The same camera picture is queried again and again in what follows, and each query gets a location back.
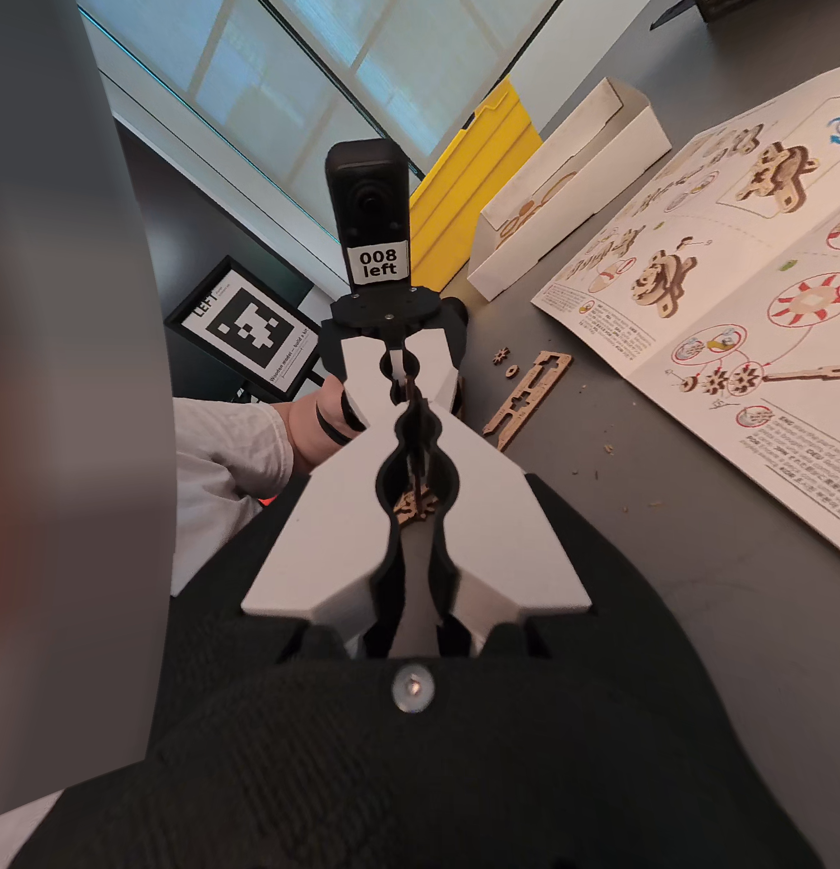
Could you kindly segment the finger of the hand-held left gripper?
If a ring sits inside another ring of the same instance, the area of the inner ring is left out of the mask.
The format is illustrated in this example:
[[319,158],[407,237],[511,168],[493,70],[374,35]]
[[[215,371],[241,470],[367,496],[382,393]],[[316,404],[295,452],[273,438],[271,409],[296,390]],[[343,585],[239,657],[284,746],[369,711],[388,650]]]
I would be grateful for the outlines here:
[[344,391],[354,415],[367,428],[394,427],[397,406],[391,399],[392,380],[383,374],[385,342],[369,336],[341,341],[346,376]]
[[424,398],[453,415],[458,369],[451,358],[444,329],[422,329],[405,341],[405,352],[419,364],[418,374],[407,385],[408,401]]

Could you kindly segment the slotted wooden lever part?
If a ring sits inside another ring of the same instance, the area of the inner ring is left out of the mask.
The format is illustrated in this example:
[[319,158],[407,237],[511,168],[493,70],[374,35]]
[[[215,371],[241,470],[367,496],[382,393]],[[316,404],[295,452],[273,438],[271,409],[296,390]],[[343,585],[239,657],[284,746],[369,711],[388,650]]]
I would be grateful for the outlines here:
[[545,397],[566,374],[574,357],[569,353],[544,351],[513,387],[508,397],[482,429],[482,435],[495,440],[495,448],[503,453],[527,421],[541,406]]

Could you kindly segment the framed marker sign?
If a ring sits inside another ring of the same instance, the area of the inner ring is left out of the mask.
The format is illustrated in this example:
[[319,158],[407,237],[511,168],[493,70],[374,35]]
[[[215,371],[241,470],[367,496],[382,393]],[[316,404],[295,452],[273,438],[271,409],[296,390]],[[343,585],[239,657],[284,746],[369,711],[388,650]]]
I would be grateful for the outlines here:
[[165,326],[231,368],[260,393],[292,401],[323,384],[320,327],[225,256],[165,318]]

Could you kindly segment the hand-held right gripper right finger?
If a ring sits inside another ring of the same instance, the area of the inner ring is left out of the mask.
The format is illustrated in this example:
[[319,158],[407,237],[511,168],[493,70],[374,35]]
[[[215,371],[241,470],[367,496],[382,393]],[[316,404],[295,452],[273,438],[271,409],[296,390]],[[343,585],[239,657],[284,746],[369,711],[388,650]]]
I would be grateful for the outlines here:
[[522,469],[435,402],[422,411],[438,500],[428,586],[443,657],[467,657],[502,623],[592,605]]

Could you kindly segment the person's left hand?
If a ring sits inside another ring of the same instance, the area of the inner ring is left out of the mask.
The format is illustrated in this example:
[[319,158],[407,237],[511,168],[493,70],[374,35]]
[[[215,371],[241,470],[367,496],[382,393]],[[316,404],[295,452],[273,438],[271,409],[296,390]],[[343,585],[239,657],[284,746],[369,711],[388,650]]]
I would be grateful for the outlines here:
[[272,404],[294,453],[294,473],[307,474],[359,435],[344,415],[344,386],[329,375],[316,391],[292,402]]

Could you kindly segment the yellow plastic bin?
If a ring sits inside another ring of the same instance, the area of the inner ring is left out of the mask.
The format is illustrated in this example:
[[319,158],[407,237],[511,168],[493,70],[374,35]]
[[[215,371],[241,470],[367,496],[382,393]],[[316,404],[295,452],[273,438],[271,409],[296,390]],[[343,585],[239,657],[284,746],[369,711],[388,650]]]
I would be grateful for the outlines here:
[[443,290],[469,260],[479,214],[541,146],[509,77],[475,110],[410,198],[411,281]]

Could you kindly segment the laser-cut plywood parts sheet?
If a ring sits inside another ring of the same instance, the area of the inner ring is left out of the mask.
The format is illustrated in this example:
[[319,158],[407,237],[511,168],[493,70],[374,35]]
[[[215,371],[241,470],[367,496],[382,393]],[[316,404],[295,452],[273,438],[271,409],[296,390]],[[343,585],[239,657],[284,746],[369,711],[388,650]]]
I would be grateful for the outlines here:
[[[464,420],[465,416],[465,385],[465,378],[457,375],[451,412],[459,420]],[[411,522],[425,520],[435,512],[438,502],[439,499],[425,482],[417,482],[412,478],[410,488],[394,507],[394,515],[399,526],[404,527]]]

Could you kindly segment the pile of rubber bands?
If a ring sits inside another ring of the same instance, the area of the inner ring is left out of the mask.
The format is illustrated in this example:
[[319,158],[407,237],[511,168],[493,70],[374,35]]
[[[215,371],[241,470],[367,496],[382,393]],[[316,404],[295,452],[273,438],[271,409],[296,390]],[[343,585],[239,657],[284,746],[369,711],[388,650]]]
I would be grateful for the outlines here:
[[548,183],[544,190],[536,192],[532,198],[525,201],[518,212],[503,224],[496,248],[499,248],[512,237],[536,211],[544,207],[576,175],[577,172],[575,171],[561,175],[555,182]]

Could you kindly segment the paper instruction sheet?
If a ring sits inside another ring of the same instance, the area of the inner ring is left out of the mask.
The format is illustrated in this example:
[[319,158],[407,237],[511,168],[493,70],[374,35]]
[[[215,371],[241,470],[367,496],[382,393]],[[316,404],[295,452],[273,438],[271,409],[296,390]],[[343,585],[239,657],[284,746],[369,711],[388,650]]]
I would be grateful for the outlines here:
[[840,68],[694,136],[533,304],[840,549]]

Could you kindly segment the white cardboard box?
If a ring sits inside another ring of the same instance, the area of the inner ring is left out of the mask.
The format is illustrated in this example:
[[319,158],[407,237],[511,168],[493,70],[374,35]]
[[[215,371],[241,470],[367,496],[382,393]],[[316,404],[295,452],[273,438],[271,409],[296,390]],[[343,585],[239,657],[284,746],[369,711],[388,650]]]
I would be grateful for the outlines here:
[[[601,211],[671,147],[649,100],[602,79],[482,210],[469,282],[491,300]],[[504,223],[558,177],[577,175],[496,248]]]

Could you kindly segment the large window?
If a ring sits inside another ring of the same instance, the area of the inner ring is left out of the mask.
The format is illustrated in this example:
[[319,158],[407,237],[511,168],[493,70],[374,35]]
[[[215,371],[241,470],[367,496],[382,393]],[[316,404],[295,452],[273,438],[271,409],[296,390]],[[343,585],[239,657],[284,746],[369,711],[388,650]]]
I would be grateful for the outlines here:
[[560,2],[79,2],[85,16],[238,144],[259,91],[302,143],[350,106],[422,177]]

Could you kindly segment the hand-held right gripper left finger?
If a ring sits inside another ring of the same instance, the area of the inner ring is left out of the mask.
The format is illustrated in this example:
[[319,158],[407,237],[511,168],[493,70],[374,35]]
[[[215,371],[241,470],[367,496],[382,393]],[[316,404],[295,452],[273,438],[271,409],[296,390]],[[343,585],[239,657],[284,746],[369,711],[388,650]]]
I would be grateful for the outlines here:
[[404,402],[319,466],[242,601],[244,614],[291,617],[391,650],[405,601],[396,503],[409,487]]

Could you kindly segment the large black screen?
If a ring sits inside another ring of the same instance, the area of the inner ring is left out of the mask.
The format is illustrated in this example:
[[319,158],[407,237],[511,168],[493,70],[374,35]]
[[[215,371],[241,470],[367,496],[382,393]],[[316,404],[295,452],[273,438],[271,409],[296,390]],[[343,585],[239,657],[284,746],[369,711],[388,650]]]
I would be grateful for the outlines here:
[[[227,255],[298,307],[312,282],[219,209],[164,158],[115,123],[143,216],[162,317],[173,310]],[[165,329],[172,394],[229,401],[243,379],[172,329]]]

